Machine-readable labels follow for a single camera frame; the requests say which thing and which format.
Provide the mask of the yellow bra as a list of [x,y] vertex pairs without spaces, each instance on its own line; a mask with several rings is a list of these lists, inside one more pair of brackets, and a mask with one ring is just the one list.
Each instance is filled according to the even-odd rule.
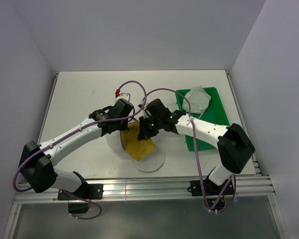
[[134,121],[128,123],[128,129],[120,133],[123,149],[135,161],[141,161],[155,150],[155,144],[151,139],[138,140],[139,132],[140,123]]

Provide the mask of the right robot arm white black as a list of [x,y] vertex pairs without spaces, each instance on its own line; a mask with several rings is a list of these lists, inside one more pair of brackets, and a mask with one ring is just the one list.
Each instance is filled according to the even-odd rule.
[[231,175],[241,173],[255,153],[253,143],[240,125],[218,125],[194,118],[185,111],[171,112],[160,99],[145,106],[139,123],[138,140],[150,139],[163,129],[166,132],[191,136],[195,150],[198,150],[197,140],[217,148],[220,163],[212,169],[205,183],[206,190],[211,194],[217,194]]

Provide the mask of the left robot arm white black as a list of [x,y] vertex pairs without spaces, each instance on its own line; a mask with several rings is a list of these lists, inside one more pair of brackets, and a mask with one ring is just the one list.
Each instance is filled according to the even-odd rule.
[[130,102],[119,99],[113,106],[93,111],[80,124],[58,137],[41,144],[27,143],[18,172],[36,193],[55,188],[69,192],[76,199],[85,197],[89,190],[86,180],[76,171],[56,170],[55,166],[88,142],[127,129],[128,116],[133,110]]

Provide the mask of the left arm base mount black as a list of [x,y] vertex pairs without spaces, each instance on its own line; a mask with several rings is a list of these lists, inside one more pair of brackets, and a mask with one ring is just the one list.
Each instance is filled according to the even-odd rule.
[[[102,213],[102,207],[94,202],[94,200],[102,199],[102,196],[103,184],[86,184],[73,193],[59,190],[57,200],[68,202],[68,212],[72,217],[89,220],[98,217]],[[96,209],[97,214],[84,217],[83,214],[86,214],[90,209]]]

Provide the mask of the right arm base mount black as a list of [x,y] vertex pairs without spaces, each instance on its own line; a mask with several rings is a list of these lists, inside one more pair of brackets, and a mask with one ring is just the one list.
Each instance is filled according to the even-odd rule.
[[230,207],[236,200],[236,185],[234,179],[227,179],[217,186],[209,179],[203,179],[203,187],[207,205],[205,207],[211,213],[219,213]]

